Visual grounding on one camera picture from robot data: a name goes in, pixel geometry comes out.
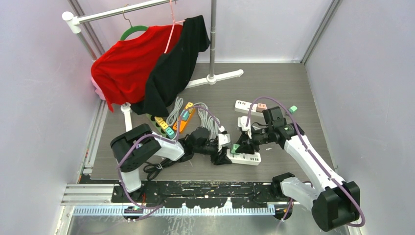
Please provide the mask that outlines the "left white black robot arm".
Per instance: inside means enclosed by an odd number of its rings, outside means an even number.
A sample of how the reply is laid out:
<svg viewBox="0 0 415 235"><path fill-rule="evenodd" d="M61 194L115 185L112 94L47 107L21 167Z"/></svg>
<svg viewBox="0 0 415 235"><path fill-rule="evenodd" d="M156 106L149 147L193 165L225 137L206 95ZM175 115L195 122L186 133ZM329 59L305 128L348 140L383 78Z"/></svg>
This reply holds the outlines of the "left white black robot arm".
<svg viewBox="0 0 415 235"><path fill-rule="evenodd" d="M153 132L148 124L142 124L115 137L110 148L117 161L123 195L137 202L143 195L139 168L151 157L163 157L162 167L188 161L196 153L209 155L214 165L231 164L227 156L230 143L227 131L212 139L207 128L198 127L184 138L170 140Z"/></svg>

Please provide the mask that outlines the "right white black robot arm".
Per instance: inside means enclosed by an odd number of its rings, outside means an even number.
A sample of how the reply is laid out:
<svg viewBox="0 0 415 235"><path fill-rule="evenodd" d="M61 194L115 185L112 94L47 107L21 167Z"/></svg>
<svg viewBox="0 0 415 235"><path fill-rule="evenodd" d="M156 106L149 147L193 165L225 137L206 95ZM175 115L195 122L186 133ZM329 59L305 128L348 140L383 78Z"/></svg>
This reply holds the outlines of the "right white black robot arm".
<svg viewBox="0 0 415 235"><path fill-rule="evenodd" d="M301 127L295 121L288 123L279 107L262 113L265 125L260 129L253 128L248 116L237 119L241 136L233 152L253 156L260 145L274 142L297 162L311 183L307 185L290 172L280 174L272 178L272 196L278 201L289 198L305 206L317 226L325 232L363 220L358 185L345 181L332 170Z"/></svg>

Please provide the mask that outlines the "pink plug adapter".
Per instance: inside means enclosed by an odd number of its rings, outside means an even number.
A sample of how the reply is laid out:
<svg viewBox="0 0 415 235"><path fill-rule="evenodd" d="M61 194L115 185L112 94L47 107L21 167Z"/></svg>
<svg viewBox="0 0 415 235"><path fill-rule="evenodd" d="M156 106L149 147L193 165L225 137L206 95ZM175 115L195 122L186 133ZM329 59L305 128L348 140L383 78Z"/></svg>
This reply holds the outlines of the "pink plug adapter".
<svg viewBox="0 0 415 235"><path fill-rule="evenodd" d="M255 110L257 112L259 112L259 113L262 113L266 109L267 109L267 105L266 104L258 103Z"/></svg>

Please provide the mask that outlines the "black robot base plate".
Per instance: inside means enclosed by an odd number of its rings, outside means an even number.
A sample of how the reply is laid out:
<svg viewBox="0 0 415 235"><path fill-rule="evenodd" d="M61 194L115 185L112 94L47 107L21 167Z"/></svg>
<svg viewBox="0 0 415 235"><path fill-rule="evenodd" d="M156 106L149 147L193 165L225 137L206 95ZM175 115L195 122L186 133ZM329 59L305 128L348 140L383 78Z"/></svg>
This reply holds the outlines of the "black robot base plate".
<svg viewBox="0 0 415 235"><path fill-rule="evenodd" d="M132 203L126 213L155 215L272 215L288 219L294 203L276 196L269 182L143 181L125 193L114 186L112 203Z"/></svg>

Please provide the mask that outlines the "short white power strip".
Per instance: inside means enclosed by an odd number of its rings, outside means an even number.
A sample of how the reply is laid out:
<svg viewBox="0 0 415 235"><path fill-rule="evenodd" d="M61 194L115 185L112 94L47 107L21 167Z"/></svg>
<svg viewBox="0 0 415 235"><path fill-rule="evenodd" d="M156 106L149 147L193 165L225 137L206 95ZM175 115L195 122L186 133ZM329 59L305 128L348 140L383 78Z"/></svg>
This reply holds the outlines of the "short white power strip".
<svg viewBox="0 0 415 235"><path fill-rule="evenodd" d="M248 112L251 112L251 117L253 116L257 116L257 117L263 117L263 113L259 113L257 112L256 106L258 103L250 103L247 101L242 101L242 100L236 100L235 101L235 105L234 105L234 110L240 113L244 113L244 114L248 114Z"/></svg>

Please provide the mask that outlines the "green plug adapter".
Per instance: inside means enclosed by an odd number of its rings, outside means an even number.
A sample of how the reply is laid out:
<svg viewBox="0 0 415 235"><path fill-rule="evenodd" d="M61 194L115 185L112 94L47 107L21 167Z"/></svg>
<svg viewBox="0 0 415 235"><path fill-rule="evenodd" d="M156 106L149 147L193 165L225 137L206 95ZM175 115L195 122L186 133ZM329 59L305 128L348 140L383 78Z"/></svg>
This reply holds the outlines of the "green plug adapter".
<svg viewBox="0 0 415 235"><path fill-rule="evenodd" d="M239 144L233 144L232 148L230 150L230 153L233 154L233 155L239 155L239 153L237 152L239 147L240 147Z"/></svg>
<svg viewBox="0 0 415 235"><path fill-rule="evenodd" d="M291 107L288 109L288 112L289 112L290 114L293 114L293 113L294 113L297 109L298 109L298 108L297 108L297 106L293 105L293 106L291 106Z"/></svg>

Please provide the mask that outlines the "long white power strip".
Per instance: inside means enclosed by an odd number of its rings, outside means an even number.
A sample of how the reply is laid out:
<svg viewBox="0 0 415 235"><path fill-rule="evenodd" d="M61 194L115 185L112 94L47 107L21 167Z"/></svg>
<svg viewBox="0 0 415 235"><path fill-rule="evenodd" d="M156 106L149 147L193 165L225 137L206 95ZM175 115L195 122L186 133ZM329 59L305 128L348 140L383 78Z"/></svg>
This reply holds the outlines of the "long white power strip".
<svg viewBox="0 0 415 235"><path fill-rule="evenodd" d="M219 133L225 134L225 128L221 125L220 120L209 111L209 108L205 103L197 102L194 104L194 106L198 107L197 112L199 117L201 118L201 126L208 129L210 132L209 139L216 141L218 144L217 135ZM261 156L258 150L253 155L231 154L230 150L232 148L232 145L236 143L231 143L229 146L227 146L227 157L232 161L232 164L259 165L259 163L261 162Z"/></svg>

